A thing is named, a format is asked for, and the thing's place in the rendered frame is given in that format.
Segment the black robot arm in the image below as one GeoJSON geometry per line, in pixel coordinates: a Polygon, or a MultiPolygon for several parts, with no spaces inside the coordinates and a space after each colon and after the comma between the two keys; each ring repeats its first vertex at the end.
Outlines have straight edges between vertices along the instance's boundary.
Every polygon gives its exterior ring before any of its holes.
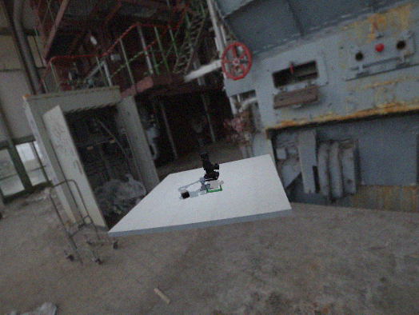
{"type": "MultiPolygon", "coordinates": [[[[196,143],[200,147],[200,158],[201,158],[201,161],[203,162],[203,168],[204,168],[204,170],[206,170],[206,176],[207,176],[208,171],[207,171],[206,168],[210,167],[210,161],[209,161],[210,154],[209,154],[209,152],[207,152],[207,150],[204,147],[205,146],[205,139],[204,138],[198,138],[196,140],[196,143]]],[[[218,163],[216,163],[215,165],[212,164],[211,168],[212,168],[212,171],[214,169],[219,169],[219,164],[218,163]]]]}

